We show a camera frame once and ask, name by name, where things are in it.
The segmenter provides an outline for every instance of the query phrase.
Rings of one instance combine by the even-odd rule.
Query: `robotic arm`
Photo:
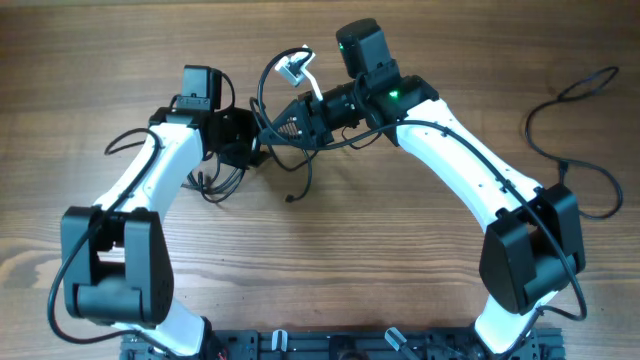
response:
[[[447,359],[470,358],[469,354],[485,359],[509,357],[517,351],[533,351],[544,358],[540,350],[518,345],[542,341],[532,325],[558,291],[572,283],[579,292],[573,280],[584,269],[585,257],[575,197],[561,184],[544,189],[520,174],[469,133],[429,84],[417,76],[400,77],[373,19],[347,25],[338,31],[337,39],[352,82],[321,93],[307,70],[312,52],[306,48],[285,52],[261,78],[260,115],[233,106],[218,111],[220,73],[186,66],[177,107],[160,108],[151,117],[149,131],[156,136],[149,135],[116,185],[94,206],[71,207],[64,215],[62,253],[70,263],[62,274],[67,311],[126,331],[123,356],[127,357],[123,359],[138,359],[140,354],[141,359],[235,359],[259,352],[259,359],[415,360],[433,359],[437,354]],[[309,78],[314,91],[300,95],[272,123],[264,113],[262,86],[274,65],[294,86]],[[329,150],[344,145],[331,144],[333,130],[356,127],[363,118],[369,133],[384,133],[430,167],[469,207],[485,232],[480,275],[490,296],[471,328],[452,330],[458,334],[451,335],[458,339],[453,343],[449,335],[438,340],[442,332],[405,337],[395,328],[387,331],[386,340],[374,334],[344,333],[290,337],[282,330],[270,335],[214,333],[206,319],[171,299],[173,272],[161,222],[183,179],[207,154],[215,153],[223,163],[245,169],[264,160],[261,144]],[[141,173],[157,146],[161,147],[158,156]],[[141,174],[134,189],[125,193]],[[528,225],[535,230],[529,231]],[[93,227],[98,230],[74,253],[78,238]],[[125,262],[101,261],[98,252],[114,246],[124,248]],[[238,342],[238,337],[246,343]],[[365,345],[362,341],[369,337]],[[397,352],[389,352],[389,344]],[[149,345],[155,350],[148,352]],[[294,352],[306,346],[316,350],[310,350],[315,351],[312,355],[292,354],[292,346],[296,346]],[[468,354],[458,357],[457,349]]]

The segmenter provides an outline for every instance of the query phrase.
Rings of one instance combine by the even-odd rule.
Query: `black cable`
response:
[[[221,110],[222,112],[227,112],[235,108],[236,106],[236,89],[233,87],[233,83],[231,82],[229,75],[222,73],[222,77],[227,82],[227,84],[229,84],[229,89],[231,89],[231,104],[227,106],[224,110]]]
[[[256,123],[258,124],[258,126],[260,126],[260,128],[262,129],[262,125],[260,125],[261,121],[259,118],[259,114],[256,111],[255,105],[258,104],[258,101],[256,98],[252,97],[249,99],[249,106],[251,107],[251,113],[253,114],[253,118],[256,121]],[[276,162],[276,164],[278,164],[278,166],[280,166],[282,169],[284,169],[285,171],[288,172],[294,172],[298,169],[300,169],[301,167],[303,167],[304,165],[307,165],[307,171],[308,171],[308,176],[307,176],[307,183],[304,187],[304,190],[302,191],[302,194],[300,194],[299,196],[293,196],[291,194],[288,194],[285,198],[284,201],[288,202],[288,203],[292,203],[294,201],[298,201],[303,199],[307,193],[309,192],[309,189],[311,189],[311,182],[313,180],[313,170],[311,168],[311,160],[313,160],[313,158],[316,157],[316,155],[318,155],[319,151],[315,150],[313,152],[313,154],[311,154],[311,156],[309,156],[309,153],[306,150],[302,150],[302,154],[305,157],[305,160],[303,160],[302,162],[300,162],[298,165],[294,166],[294,167],[288,167],[285,164],[282,163],[282,161],[280,161],[280,158],[278,158],[278,155],[276,154],[275,150],[273,149],[273,146],[271,145],[267,145],[267,149],[269,149],[269,153],[271,154],[271,157],[273,157],[273,160]]]
[[[575,166],[579,166],[579,167],[584,167],[587,169],[592,169],[595,171],[600,172],[601,174],[603,174],[604,176],[607,177],[607,179],[609,180],[609,182],[611,183],[611,185],[613,185],[614,189],[616,190],[616,205],[613,207],[613,209],[611,209],[610,211],[608,211],[605,214],[602,215],[591,215],[591,214],[587,214],[583,211],[580,211],[580,215],[584,216],[587,219],[591,219],[591,220],[604,220],[604,219],[608,219],[611,216],[613,216],[615,213],[618,212],[618,210],[620,210],[620,208],[622,207],[622,202],[624,199],[623,193],[622,193],[622,187],[620,186],[620,183],[618,183],[618,180],[616,180],[615,177],[613,177],[613,175],[611,175],[611,173],[609,171],[607,171],[606,169],[598,166],[598,165],[594,165],[591,163],[588,163],[586,161],[581,161],[581,160],[575,160],[575,159],[569,159],[569,158],[563,158],[560,156],[556,156],[556,155],[551,155],[549,153],[547,153],[546,151],[542,150],[538,145],[536,145],[533,142],[533,139],[531,137],[531,123],[533,122],[533,118],[534,116],[540,112],[540,110],[545,109],[549,106],[552,105],[556,105],[556,104],[561,104],[561,103],[567,103],[567,102],[573,102],[573,101],[578,101],[578,100],[582,100],[582,99],[586,99],[590,96],[596,95],[598,94],[600,91],[602,91],[602,89],[604,89],[604,87],[611,81],[613,80],[613,78],[618,74],[618,71],[620,71],[620,69],[617,66],[609,66],[606,67],[604,69],[598,70],[595,73],[591,74],[590,76],[588,76],[585,79],[582,79],[578,82],[576,82],[575,84],[569,86],[568,88],[566,88],[565,90],[563,90],[562,92],[560,92],[560,94],[556,97],[555,100],[551,100],[551,101],[547,101],[545,103],[542,103],[540,105],[538,105],[537,107],[535,107],[533,110],[531,110],[531,112],[529,113],[529,115],[527,116],[527,121],[525,123],[524,126],[524,136],[525,139],[527,140],[527,143],[529,144],[529,146],[531,146],[531,148],[533,150],[535,150],[538,154],[554,160],[558,163],[558,172],[559,172],[559,182],[561,184],[564,184],[564,178],[565,175],[567,173],[567,171],[569,170],[569,165],[575,165]],[[591,83],[594,80],[598,79],[601,75],[603,74],[607,74],[607,73],[611,73],[609,75],[609,77],[607,77],[600,85],[598,85],[597,87],[595,87],[592,90],[589,91],[585,91],[579,95],[574,95],[574,96],[569,96],[569,94],[571,93],[571,91],[573,89],[575,89],[576,87],[586,84],[586,83]]]
[[[298,201],[301,200],[302,198],[304,198],[307,193],[309,192],[309,189],[311,188],[311,180],[313,179],[313,172],[312,172],[312,168],[311,168],[311,157],[309,157],[309,153],[307,152],[307,150],[302,150],[302,154],[304,154],[304,157],[306,159],[307,162],[307,170],[308,170],[308,176],[307,176],[307,184],[304,186],[304,190],[302,191],[302,194],[298,195],[298,196],[293,196],[291,194],[287,195],[284,198],[284,201],[288,202],[288,203],[292,203],[294,201]]]
[[[256,98],[254,98],[254,97],[249,98],[249,106],[251,107],[251,113],[253,114],[253,118],[256,121],[256,123],[260,124],[261,121],[258,118],[259,114],[257,113],[256,108],[255,108],[255,105],[257,105],[257,103],[258,103],[258,101],[256,100]],[[273,157],[273,160],[276,162],[276,164],[278,164],[278,166],[280,166],[285,171],[294,172],[294,171],[300,169],[301,167],[303,167],[304,165],[307,164],[307,160],[305,159],[305,160],[303,160],[302,162],[300,162],[299,164],[297,164],[297,165],[295,165],[293,167],[288,167],[280,160],[280,158],[276,154],[275,150],[273,149],[273,146],[267,145],[267,149],[269,149],[269,153]],[[315,158],[316,155],[318,155],[318,151],[314,151],[313,154],[311,154],[309,156],[309,159],[313,160],[313,158]]]
[[[340,132],[340,135],[342,135],[342,140],[347,141],[349,139],[347,139],[346,136],[344,136],[344,131],[348,128],[348,126],[345,126],[342,128],[342,131]],[[369,141],[368,143],[362,145],[362,146],[355,146],[353,144],[349,144],[349,147],[352,148],[353,150],[360,150],[360,149],[364,149],[367,146],[373,144],[374,142],[376,142],[376,140],[380,139],[380,136],[382,136],[382,133],[378,133],[378,135],[376,135],[373,140]]]
[[[115,209],[118,208],[118,206],[120,206],[129,197],[129,195],[133,192],[133,190],[138,186],[142,178],[144,178],[144,176],[147,174],[151,166],[153,166],[154,161],[157,159],[158,155],[160,154],[160,151],[162,149],[162,141],[160,140],[160,137],[153,131],[146,128],[129,130],[124,134],[118,136],[111,143],[109,143],[109,145],[107,145],[104,151],[104,154],[111,155],[118,151],[130,148],[131,146],[124,145],[119,148],[112,149],[113,146],[116,145],[120,140],[136,133],[146,133],[153,138],[154,147],[153,147],[153,152],[149,157],[149,160],[147,160],[147,162],[144,164],[140,172],[136,175],[133,181],[131,181],[131,183],[127,186],[127,188],[118,196],[116,201],[114,201],[114,203],[111,204],[111,206],[109,206],[109,208],[102,213],[100,218],[94,221],[91,224],[91,226],[89,226],[89,228],[82,234],[82,236],[80,236],[76,244],[73,246],[73,248],[69,252],[69,256],[66,259],[64,259],[64,261],[60,265],[60,268],[58,269],[58,273],[56,274],[53,280],[53,284],[51,285],[51,290],[49,291],[49,298],[47,302],[47,319],[49,321],[49,326],[51,327],[51,330],[56,336],[72,344],[94,344],[97,342],[113,339],[123,335],[142,336],[142,334],[138,330],[123,330],[123,331],[116,331],[106,335],[96,336],[93,338],[80,339],[80,338],[76,338],[66,334],[58,325],[58,322],[56,321],[56,316],[55,316],[55,303],[56,303],[56,297],[58,295],[58,290],[60,288],[60,284],[62,283],[62,279],[64,278],[64,275],[66,274],[67,270],[69,269],[69,266],[71,265],[71,262],[76,257],[76,255],[78,254],[82,246],[89,239],[91,239],[93,236],[96,235],[96,233],[100,230],[100,228],[105,223],[105,221],[113,214]]]
[[[288,144],[288,145],[293,145],[293,144],[291,144],[289,140],[286,140],[284,137],[282,137],[282,135],[280,135],[280,133],[275,131],[275,129],[273,128],[273,124],[271,123],[271,120],[269,119],[269,117],[267,116],[267,113],[264,110],[265,107],[264,107],[264,101],[262,101],[262,94],[264,92],[264,83],[267,80],[267,76],[269,75],[269,72],[271,72],[271,68],[273,68],[273,66],[277,64],[278,61],[280,61],[280,59],[282,59],[283,57],[290,54],[299,53],[299,52],[308,53],[305,59],[308,59],[311,56],[311,54],[313,54],[313,50],[311,50],[310,48],[301,47],[301,48],[292,48],[292,49],[285,50],[280,54],[276,55],[273,59],[271,59],[271,61],[269,61],[267,66],[262,71],[262,75],[260,75],[260,80],[258,81],[258,99],[257,99],[258,111],[260,112],[260,116],[262,117],[264,125],[267,126],[269,130],[273,132],[275,137],[277,137],[279,140],[283,141],[285,144]]]
[[[240,172],[235,176],[235,178],[233,178],[233,180],[231,180],[231,178],[233,177],[233,175],[230,175],[230,176],[227,178],[227,180],[225,181],[225,183],[226,183],[226,182],[229,182],[229,183],[228,183],[228,185],[226,185],[226,186],[225,186],[225,188],[224,188],[224,189],[222,189],[222,190],[220,191],[220,193],[222,193],[222,192],[223,192],[224,190],[226,190],[228,187],[232,186],[232,184],[234,184],[234,185],[233,185],[233,187],[231,187],[231,189],[230,189],[229,191],[227,191],[227,193],[226,193],[226,194],[224,194],[221,198],[219,198],[219,199],[209,198],[209,197],[208,197],[208,194],[207,194],[205,191],[201,191],[201,192],[200,192],[200,195],[202,196],[202,198],[203,198],[204,200],[206,200],[207,202],[210,202],[210,203],[212,203],[212,204],[218,204],[218,203],[220,203],[220,202],[222,202],[222,201],[226,200],[229,196],[231,196],[231,194],[233,194],[233,193],[236,191],[236,189],[238,188],[238,186],[239,186],[239,185],[240,185],[240,183],[242,182],[242,178],[244,177],[244,173],[245,173],[245,171],[246,171],[246,170],[244,170],[244,169],[240,170]]]

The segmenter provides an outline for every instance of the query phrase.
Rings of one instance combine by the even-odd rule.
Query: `power cord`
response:
[[[551,101],[547,101],[545,103],[542,103],[538,106],[536,106],[533,110],[531,110],[531,112],[529,113],[529,115],[527,116],[527,121],[525,123],[524,126],[524,137],[527,140],[527,143],[529,144],[529,146],[531,146],[531,148],[533,150],[535,150],[538,154],[554,160],[558,163],[558,172],[559,172],[559,182],[561,184],[564,184],[564,178],[565,175],[567,174],[567,172],[569,171],[569,165],[574,165],[574,166],[579,166],[579,167],[584,167],[587,169],[592,169],[595,171],[600,172],[602,175],[606,176],[607,179],[609,180],[609,182],[611,183],[611,185],[613,185],[614,189],[616,190],[616,205],[613,207],[613,209],[611,209],[610,211],[608,211],[605,214],[602,215],[591,215],[591,214],[587,214],[584,211],[579,211],[580,215],[582,215],[583,217],[590,219],[590,220],[604,220],[604,219],[608,219],[610,217],[612,217],[615,213],[618,212],[618,210],[620,210],[620,208],[622,207],[622,202],[623,202],[623,193],[622,193],[622,187],[620,186],[620,183],[618,183],[618,180],[616,180],[615,177],[613,177],[613,175],[611,175],[611,173],[609,171],[607,171],[606,169],[595,165],[595,164],[591,164],[588,163],[586,161],[581,161],[581,160],[575,160],[575,159],[569,159],[569,158],[564,158],[564,157],[560,157],[560,156],[556,156],[556,155],[551,155],[549,153],[547,153],[546,151],[542,150],[538,145],[536,145],[533,142],[533,139],[531,137],[531,124],[533,123],[533,119],[535,117],[535,115],[540,112],[540,110],[545,109],[549,106],[552,105],[556,105],[556,104],[562,104],[562,103],[569,103],[569,102],[574,102],[574,101],[578,101],[578,100],[583,100],[586,99],[588,97],[591,97],[593,95],[596,95],[598,93],[600,93],[604,87],[611,82],[611,80],[613,80],[613,78],[618,74],[618,72],[620,71],[620,68],[618,68],[617,66],[609,66],[606,67],[604,69],[598,70],[595,73],[589,75],[588,77],[574,83],[573,85],[569,86],[568,88],[564,89],[562,92],[560,92],[560,94]],[[587,83],[592,83],[593,81],[595,81],[596,79],[600,78],[602,75],[605,74],[609,74],[609,76],[597,87],[589,90],[589,91],[585,91],[583,93],[580,93],[578,95],[574,95],[574,96],[569,96],[569,94],[578,86],[580,85],[584,85]]]
[[[58,273],[56,274],[53,280],[53,284],[51,285],[51,290],[49,291],[49,298],[47,302],[47,319],[49,321],[49,326],[51,327],[51,330],[56,336],[72,344],[80,344],[80,345],[94,344],[94,343],[113,339],[123,335],[135,335],[135,336],[142,335],[142,333],[138,330],[123,330],[123,331],[112,332],[106,335],[96,336],[93,338],[85,338],[85,339],[76,338],[71,335],[68,335],[60,328],[60,326],[58,325],[58,322],[56,321],[56,316],[55,316],[55,303],[56,303],[56,297],[58,296],[58,290],[60,288],[60,284],[62,283],[62,279],[64,278],[64,275],[66,274],[67,270],[69,269],[69,266],[73,262],[73,259],[76,257],[76,255],[78,255],[78,252],[80,251],[82,246],[87,241],[90,241],[98,233],[98,231],[104,225],[105,221],[109,219],[109,217],[111,217],[111,215],[115,212],[115,209],[117,209],[118,206],[120,206],[127,198],[129,198],[133,190],[138,186],[140,181],[147,174],[151,166],[153,166],[154,161],[158,158],[158,155],[160,154],[160,151],[162,149],[162,141],[160,140],[160,137],[153,131],[146,128],[132,129],[118,136],[111,143],[109,143],[109,145],[107,145],[106,149],[104,150],[104,154],[112,155],[121,150],[131,148],[134,145],[128,144],[128,145],[124,145],[119,148],[113,149],[113,147],[122,139],[137,133],[146,133],[151,138],[153,138],[153,141],[154,141],[153,152],[151,153],[149,160],[147,160],[147,162],[144,164],[140,172],[136,175],[133,181],[131,181],[131,183],[127,186],[127,188],[124,189],[124,191],[118,196],[116,201],[114,201],[114,203],[102,213],[100,218],[94,221],[91,224],[91,226],[89,226],[89,228],[82,234],[82,236],[80,236],[76,244],[73,246],[73,248],[69,252],[69,256],[66,259],[64,259],[64,261],[60,265],[60,268],[58,269]]]

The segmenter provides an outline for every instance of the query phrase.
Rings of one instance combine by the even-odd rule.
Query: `wood grain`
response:
[[[602,96],[541,113],[540,146],[609,169],[625,205],[582,221],[589,318],[549,315],[569,358],[635,358],[640,350],[640,23],[634,2],[314,1],[39,7],[0,11],[0,358],[112,359],[115,341],[55,338],[45,300],[60,264],[59,220],[91,204],[134,151],[103,157],[179,90],[184,64],[227,72],[240,104],[278,51],[306,43],[324,89],[348,80],[335,31],[363,17],[383,27],[404,74],[429,81],[462,123],[545,185],[555,164],[521,137],[523,116],[571,82],[615,64]],[[275,114],[302,89],[267,84]],[[285,160],[299,154],[280,149]],[[386,141],[314,162],[304,201],[285,204],[306,173],[269,162],[219,207],[181,191],[164,224],[176,296],[216,329],[380,329],[466,325],[484,306],[482,232],[447,187]],[[604,212],[613,190],[571,169],[581,207]],[[554,300],[575,309],[569,290]],[[104,331],[59,316],[65,329]]]

